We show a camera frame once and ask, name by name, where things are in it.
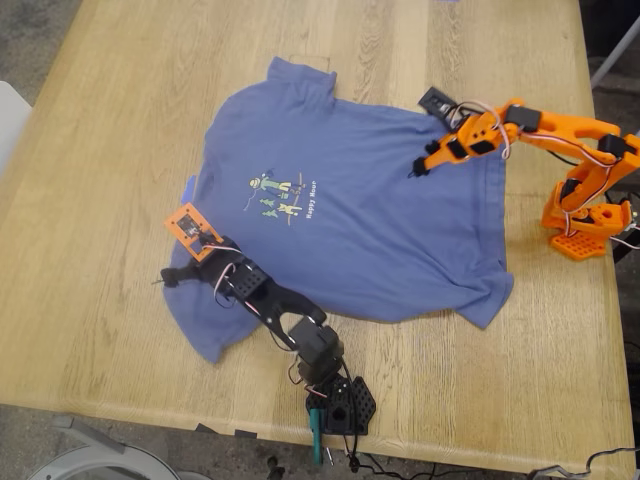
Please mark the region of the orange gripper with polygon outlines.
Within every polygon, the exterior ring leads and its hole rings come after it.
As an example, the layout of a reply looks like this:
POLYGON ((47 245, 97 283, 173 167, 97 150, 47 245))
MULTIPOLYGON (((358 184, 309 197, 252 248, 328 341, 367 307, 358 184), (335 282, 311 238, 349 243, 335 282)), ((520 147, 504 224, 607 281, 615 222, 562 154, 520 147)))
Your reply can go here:
POLYGON ((427 176, 441 165, 460 164, 466 162, 468 156, 494 152, 505 147, 507 140, 508 135, 499 115, 463 111, 454 122, 452 135, 445 135, 425 145, 427 154, 413 161, 408 177, 427 176))

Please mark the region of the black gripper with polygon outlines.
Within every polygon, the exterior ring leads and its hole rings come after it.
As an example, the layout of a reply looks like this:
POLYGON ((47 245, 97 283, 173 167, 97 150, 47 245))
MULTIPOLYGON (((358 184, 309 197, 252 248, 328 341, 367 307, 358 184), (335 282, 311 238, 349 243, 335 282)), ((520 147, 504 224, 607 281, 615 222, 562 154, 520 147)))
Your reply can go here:
MULTIPOLYGON (((204 247, 193 254, 200 278, 213 287, 215 302, 222 308, 263 308, 268 300, 268 275, 240 250, 204 247)), ((164 268, 164 287, 176 289, 198 284, 193 267, 164 268)))

